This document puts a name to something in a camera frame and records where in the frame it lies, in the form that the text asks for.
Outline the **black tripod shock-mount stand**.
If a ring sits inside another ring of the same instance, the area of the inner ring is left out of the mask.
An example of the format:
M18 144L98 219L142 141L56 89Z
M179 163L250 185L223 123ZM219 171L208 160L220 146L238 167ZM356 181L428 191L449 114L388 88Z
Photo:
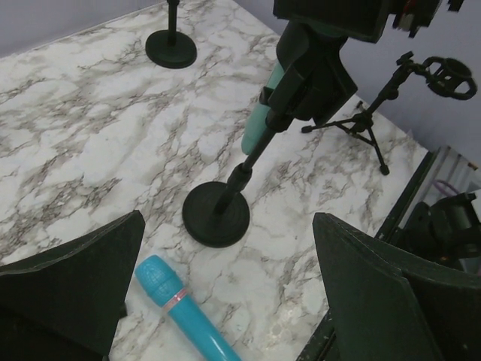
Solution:
M444 98L467 101L473 98L478 90L471 70L463 62L453 58L430 56L424 62L416 63L412 57L413 52L410 51L396 61L398 68L368 108L363 108L362 103L359 102L356 108L360 111L349 119L332 121L323 125L305 126L301 132L307 134L317 129L335 126L346 134L372 146L380 161L381 174L388 175L389 167L384 161L373 132L373 114L383 102L399 97L399 88L410 75L416 74L423 77L428 88Z

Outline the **blue microphone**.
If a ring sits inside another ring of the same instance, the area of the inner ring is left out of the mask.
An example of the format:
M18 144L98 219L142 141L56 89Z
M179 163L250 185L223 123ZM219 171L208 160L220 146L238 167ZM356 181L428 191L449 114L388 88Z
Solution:
M163 259L157 255L147 257L135 269L135 277L206 360L241 360Z

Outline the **mint green microphone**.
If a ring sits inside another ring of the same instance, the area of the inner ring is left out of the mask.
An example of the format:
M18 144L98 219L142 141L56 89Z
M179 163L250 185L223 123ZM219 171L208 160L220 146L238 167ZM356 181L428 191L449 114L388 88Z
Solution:
M277 62L265 86L269 89L275 89L283 75L284 70L281 64ZM255 107L247 120L244 136L241 142L241 150L245 155L248 156L251 154L254 147L259 142L262 133L265 131L265 120L269 110L270 108L267 105L263 105L260 100L256 102Z

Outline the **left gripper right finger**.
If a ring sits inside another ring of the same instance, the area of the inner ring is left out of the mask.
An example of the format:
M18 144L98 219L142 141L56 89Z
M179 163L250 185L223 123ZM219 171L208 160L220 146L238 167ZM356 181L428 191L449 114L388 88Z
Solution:
M343 360L478 360L480 279L430 262L328 213L313 218Z

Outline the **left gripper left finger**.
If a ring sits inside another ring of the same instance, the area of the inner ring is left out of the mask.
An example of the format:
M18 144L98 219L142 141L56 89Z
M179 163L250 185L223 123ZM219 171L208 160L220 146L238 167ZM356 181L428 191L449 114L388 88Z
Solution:
M144 235L132 211L1 267L2 356L108 356Z

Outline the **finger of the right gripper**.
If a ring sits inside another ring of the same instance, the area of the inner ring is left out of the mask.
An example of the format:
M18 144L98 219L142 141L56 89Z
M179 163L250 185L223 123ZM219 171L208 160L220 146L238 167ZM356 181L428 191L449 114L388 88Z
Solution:
M391 0L275 0L273 14L325 35L377 42L398 9L399 2Z

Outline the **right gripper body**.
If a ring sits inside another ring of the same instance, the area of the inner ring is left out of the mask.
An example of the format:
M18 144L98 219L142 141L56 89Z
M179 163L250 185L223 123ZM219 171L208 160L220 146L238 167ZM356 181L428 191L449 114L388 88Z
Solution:
M393 1L390 14L395 18L392 28L409 33L414 38L422 27L429 27L442 0L397 0Z

